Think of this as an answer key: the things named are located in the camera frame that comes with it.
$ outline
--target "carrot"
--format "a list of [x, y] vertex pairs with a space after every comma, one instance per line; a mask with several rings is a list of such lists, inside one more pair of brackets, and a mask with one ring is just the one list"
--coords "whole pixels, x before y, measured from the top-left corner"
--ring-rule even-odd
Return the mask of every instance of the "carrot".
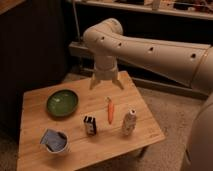
[[114, 104], [112, 103], [112, 100], [109, 97], [107, 97], [107, 99], [108, 99], [108, 122], [109, 124], [111, 124], [113, 120]]

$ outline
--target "white cup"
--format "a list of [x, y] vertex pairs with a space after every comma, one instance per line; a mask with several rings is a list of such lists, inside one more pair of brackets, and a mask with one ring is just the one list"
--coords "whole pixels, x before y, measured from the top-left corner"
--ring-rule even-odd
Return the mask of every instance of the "white cup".
[[69, 151], [70, 151], [70, 149], [69, 149], [69, 143], [68, 143], [68, 137], [64, 133], [62, 133], [62, 132], [58, 132], [58, 133], [60, 134], [60, 136], [62, 136], [63, 138], [66, 139], [65, 146], [62, 149], [58, 150], [58, 151], [52, 151], [51, 149], [49, 149], [47, 147], [47, 151], [50, 154], [56, 154], [56, 155], [64, 156], [64, 155], [67, 155], [69, 153]]

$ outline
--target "metal shelf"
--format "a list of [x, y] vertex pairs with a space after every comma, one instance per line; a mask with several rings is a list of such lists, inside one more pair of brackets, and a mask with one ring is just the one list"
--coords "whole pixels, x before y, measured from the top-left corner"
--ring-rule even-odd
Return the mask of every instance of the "metal shelf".
[[122, 9], [122, 10], [135, 11], [135, 12], [164, 14], [164, 15], [171, 15], [171, 16], [204, 19], [204, 20], [213, 20], [213, 14], [208, 14], [204, 12], [182, 11], [182, 10], [176, 10], [176, 9], [161, 9], [161, 8], [152, 9], [150, 6], [144, 6], [144, 5], [123, 4], [123, 3], [117, 3], [117, 2], [110, 3], [110, 2], [101, 2], [101, 1], [94, 1], [94, 0], [88, 0], [88, 1], [75, 0], [75, 2], [76, 4], [81, 4], [81, 5]]

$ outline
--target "green bowl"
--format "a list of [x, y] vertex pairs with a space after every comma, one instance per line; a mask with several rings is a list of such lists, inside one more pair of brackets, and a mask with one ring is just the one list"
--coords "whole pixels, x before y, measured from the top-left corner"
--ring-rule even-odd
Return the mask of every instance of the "green bowl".
[[72, 114], [78, 105], [78, 96], [72, 90], [59, 90], [47, 100], [47, 111], [55, 117]]

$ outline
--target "table top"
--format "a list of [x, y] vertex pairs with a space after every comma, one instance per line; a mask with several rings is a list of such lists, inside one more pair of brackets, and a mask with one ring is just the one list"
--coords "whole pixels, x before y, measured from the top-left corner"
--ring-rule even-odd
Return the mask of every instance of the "table top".
[[[77, 170], [163, 140], [164, 134], [135, 87], [128, 73], [119, 72], [124, 90], [102, 81], [89, 90], [90, 78], [26, 92], [23, 100], [17, 170]], [[46, 111], [48, 97], [62, 89], [71, 89], [79, 97], [74, 114], [56, 120]], [[114, 118], [108, 123], [107, 97], [115, 105]], [[137, 112], [137, 122], [130, 136], [123, 136], [121, 126], [129, 109]], [[97, 134], [88, 136], [83, 119], [96, 118]], [[49, 154], [40, 144], [47, 129], [64, 132], [70, 151], [66, 156]]]

